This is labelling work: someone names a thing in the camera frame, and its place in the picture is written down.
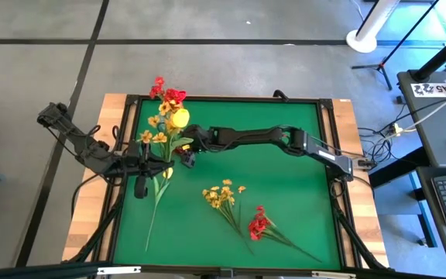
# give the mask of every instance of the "tripod stand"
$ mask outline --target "tripod stand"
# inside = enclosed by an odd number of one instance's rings
[[[379,64],[373,64],[373,65],[362,65],[362,66],[352,66],[351,69],[373,69],[378,71],[385,77],[386,85],[388,86],[388,90],[392,90],[392,84],[390,83],[390,80],[388,78],[388,74],[386,74],[385,71],[385,64],[388,62],[388,59],[394,55],[394,53],[402,46],[403,42],[407,40],[407,38],[410,36],[410,34],[416,29],[416,27],[423,21],[423,19],[427,16],[428,13],[431,12],[432,8],[439,2],[440,0],[434,0],[433,4],[431,4],[430,8],[423,14],[423,16],[420,17],[419,20],[417,20],[416,24],[412,26],[412,28],[409,30],[409,32],[402,38],[402,40],[395,46],[395,48],[388,54],[387,57],[383,58],[383,61]]]

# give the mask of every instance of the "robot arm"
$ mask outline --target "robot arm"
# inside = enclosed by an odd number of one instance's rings
[[[147,177],[154,177],[173,166],[173,161],[167,163],[149,152],[149,144],[141,145],[135,140],[129,142],[123,154],[108,151],[107,143],[95,140],[91,133],[82,132],[71,122],[64,104],[50,103],[39,113],[37,122],[45,128],[56,129],[65,135],[74,145],[75,159],[94,173],[104,177],[138,175],[135,186],[137,198],[147,195]]]
[[[309,156],[330,167],[334,175],[347,181],[353,180],[352,160],[337,156],[322,146],[302,129],[290,126],[275,126],[270,129],[235,131],[232,128],[210,127],[202,129],[199,125],[190,125],[182,136],[193,139],[190,149],[185,151],[183,164],[194,165],[194,154],[198,152],[221,152],[248,144],[273,144],[283,152],[296,157]]]

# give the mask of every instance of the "concrete floor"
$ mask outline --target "concrete floor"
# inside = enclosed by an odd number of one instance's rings
[[[359,4],[366,15],[371,4]],[[101,0],[0,1],[0,38],[89,39],[100,6]],[[425,9],[425,4],[400,5],[378,39],[398,40]],[[110,2],[99,37],[343,40],[360,23],[349,0],[290,0],[286,5],[272,0],[118,0]],[[435,12],[410,39],[446,40]],[[86,48],[0,45],[0,172],[8,178],[0,183],[0,267],[13,265],[54,144],[36,123],[36,115],[48,102],[67,102]],[[377,72],[352,71],[350,66],[378,63],[390,50],[379,47],[360,54],[347,46],[96,46],[74,121],[82,129],[92,127],[105,93],[146,94],[161,74],[168,84],[191,95],[270,96],[279,88],[290,97],[350,98],[358,125],[376,129],[398,114],[400,107],[393,99],[400,93],[387,91]],[[427,47],[400,49],[386,65],[392,83],[396,73],[422,66],[436,52]],[[394,153],[404,155],[419,145],[417,134],[411,133],[395,140]],[[71,156],[62,156],[29,264],[60,261],[70,224],[70,198],[83,171]],[[413,226],[406,219],[381,220],[384,229]],[[397,270],[425,271],[403,264],[401,251],[416,255],[414,260],[437,251],[416,249],[390,229],[383,236]],[[418,264],[446,268],[441,252],[428,259]]]

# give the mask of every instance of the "green mat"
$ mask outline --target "green mat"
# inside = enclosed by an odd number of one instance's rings
[[[142,101],[138,133],[149,129],[147,118],[158,111],[159,101]],[[234,129],[265,129],[275,125],[301,127],[320,137],[316,106],[263,102],[185,101],[190,123]],[[193,169],[175,157],[172,182],[158,207],[149,250],[146,237],[153,213],[154,194],[134,197],[131,177],[119,225],[114,264],[203,267],[340,268],[334,220],[324,165],[309,157],[286,155],[276,146],[240,146],[221,153],[197,155]],[[231,226],[203,198],[201,192],[221,181],[233,181],[247,190],[242,201],[242,231],[264,205],[281,232],[299,247],[322,260],[263,239],[249,245],[252,255]]]

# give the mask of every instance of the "wooden table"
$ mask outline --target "wooden table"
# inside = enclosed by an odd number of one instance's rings
[[[101,130],[94,135],[95,139],[105,141],[110,146],[115,144],[111,130],[114,125],[120,126],[126,96],[126,94],[107,94],[105,96],[98,120],[98,125],[101,125]],[[340,147],[345,151],[362,153],[362,146],[351,101],[347,99],[334,99],[333,107]],[[330,122],[326,109],[323,109],[322,116],[327,135],[327,142],[332,145],[333,137],[329,128]],[[129,138],[133,118],[134,110],[131,110],[125,130],[126,139]],[[84,172],[84,179],[91,175],[93,175],[93,173],[87,169]],[[364,171],[355,170],[354,175],[366,180],[369,179],[368,174]],[[70,224],[67,242],[63,251],[63,260],[75,256],[98,227],[101,218],[101,210],[105,201],[106,189],[106,183],[100,178],[86,184],[81,189],[77,197],[75,213]],[[356,232],[376,259],[381,264],[388,267],[388,259],[383,245],[383,237],[379,227],[378,215],[376,213],[371,188],[361,181],[354,180],[353,182],[348,183],[348,193]],[[111,198],[116,198],[116,192],[114,192]],[[99,251],[99,260],[106,260],[110,235],[111,225],[105,233],[105,237],[103,237],[101,249]],[[345,247],[347,266],[354,267],[351,242],[348,235],[343,230],[342,238]]]

